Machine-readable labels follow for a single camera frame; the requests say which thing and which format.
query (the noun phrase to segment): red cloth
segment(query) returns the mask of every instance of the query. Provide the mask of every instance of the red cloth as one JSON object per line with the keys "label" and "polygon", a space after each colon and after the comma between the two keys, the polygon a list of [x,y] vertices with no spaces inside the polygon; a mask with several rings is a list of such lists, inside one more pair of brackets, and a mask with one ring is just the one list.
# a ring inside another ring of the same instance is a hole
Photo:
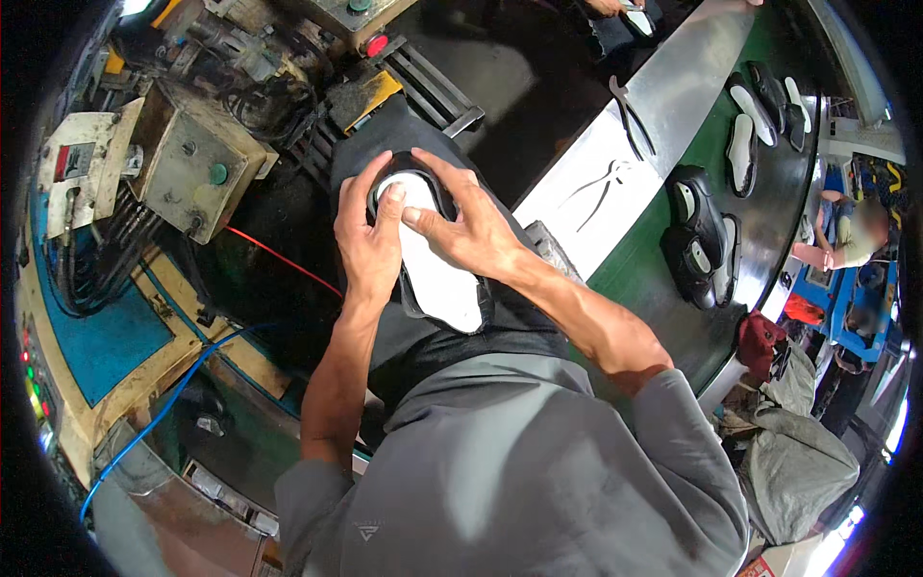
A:
{"label": "red cloth", "polygon": [[764,317],[759,310],[754,310],[737,329],[737,358],[752,375],[768,381],[775,357],[773,348],[785,337],[785,331],[779,325]]}
{"label": "red cloth", "polygon": [[792,293],[785,301],[785,313],[792,320],[800,320],[809,325],[823,324],[823,309],[811,303],[807,298]]}

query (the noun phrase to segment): green button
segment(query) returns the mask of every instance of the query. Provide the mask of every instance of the green button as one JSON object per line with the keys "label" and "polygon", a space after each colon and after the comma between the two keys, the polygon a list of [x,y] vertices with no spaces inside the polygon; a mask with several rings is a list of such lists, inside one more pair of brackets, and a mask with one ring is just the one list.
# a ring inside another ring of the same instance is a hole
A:
{"label": "green button", "polygon": [[228,167],[217,162],[209,171],[209,183],[215,186],[223,185],[228,179]]}
{"label": "green button", "polygon": [[349,7],[354,12],[365,12],[372,7],[372,0],[349,0]]}

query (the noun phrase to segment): red cable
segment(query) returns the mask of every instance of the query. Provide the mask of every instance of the red cable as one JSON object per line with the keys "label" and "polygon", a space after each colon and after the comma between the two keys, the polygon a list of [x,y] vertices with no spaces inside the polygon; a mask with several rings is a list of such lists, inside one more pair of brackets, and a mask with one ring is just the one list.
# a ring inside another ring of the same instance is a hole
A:
{"label": "red cable", "polygon": [[342,294],[340,291],[338,291],[337,289],[335,289],[335,288],[333,287],[333,285],[331,285],[329,282],[327,282],[327,281],[323,280],[322,278],[318,277],[318,276],[317,276],[316,274],[314,274],[313,272],[310,272],[310,271],[306,270],[304,267],[302,267],[302,266],[300,266],[300,265],[297,265],[297,264],[291,262],[289,259],[287,259],[286,257],[282,256],[282,255],[279,254],[278,252],[272,250],[272,249],[269,248],[268,246],[266,246],[266,245],[264,245],[263,243],[259,242],[259,241],[258,241],[256,238],[254,238],[253,236],[250,236],[249,234],[246,234],[246,233],[242,233],[242,232],[238,231],[236,228],[233,228],[233,227],[230,227],[230,226],[225,226],[225,227],[224,227],[224,230],[228,230],[228,231],[231,231],[231,232],[234,233],[234,234],[237,234],[237,235],[239,235],[239,236],[242,236],[243,238],[247,239],[248,241],[250,241],[250,242],[253,243],[254,245],[259,246],[260,248],[262,248],[262,249],[265,250],[266,252],[270,253],[273,257],[278,258],[279,260],[281,260],[281,261],[284,262],[285,264],[287,264],[287,265],[289,265],[289,266],[291,266],[291,267],[294,267],[294,268],[300,270],[301,272],[303,272],[303,273],[306,274],[307,276],[311,277],[311,278],[314,279],[315,281],[320,282],[321,284],[323,284],[324,286],[326,286],[327,288],[329,288],[331,291],[333,291],[340,299],[343,298],[343,294]]}

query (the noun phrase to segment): gray sleeve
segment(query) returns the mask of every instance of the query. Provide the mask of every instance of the gray sleeve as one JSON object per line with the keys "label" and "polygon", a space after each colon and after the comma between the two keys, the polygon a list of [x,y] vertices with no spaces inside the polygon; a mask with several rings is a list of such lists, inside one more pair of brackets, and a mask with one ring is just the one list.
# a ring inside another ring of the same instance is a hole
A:
{"label": "gray sleeve", "polygon": [[686,377],[676,369],[660,373],[632,405],[639,445],[689,517],[719,549],[743,559],[747,504]]}
{"label": "gray sleeve", "polygon": [[353,487],[336,463],[311,459],[296,463],[276,481],[276,512],[285,569],[304,562],[324,522]]}

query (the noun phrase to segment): fingernail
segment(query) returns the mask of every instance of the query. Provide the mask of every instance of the fingernail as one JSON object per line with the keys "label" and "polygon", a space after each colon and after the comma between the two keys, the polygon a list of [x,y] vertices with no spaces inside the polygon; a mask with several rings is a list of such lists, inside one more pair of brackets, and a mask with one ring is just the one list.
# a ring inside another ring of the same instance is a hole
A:
{"label": "fingernail", "polygon": [[404,222],[407,222],[408,224],[416,224],[419,218],[420,218],[420,209],[415,209],[413,207],[404,209],[404,214],[403,214]]}
{"label": "fingernail", "polygon": [[395,202],[401,202],[406,194],[403,183],[394,183],[388,187],[388,197]]}

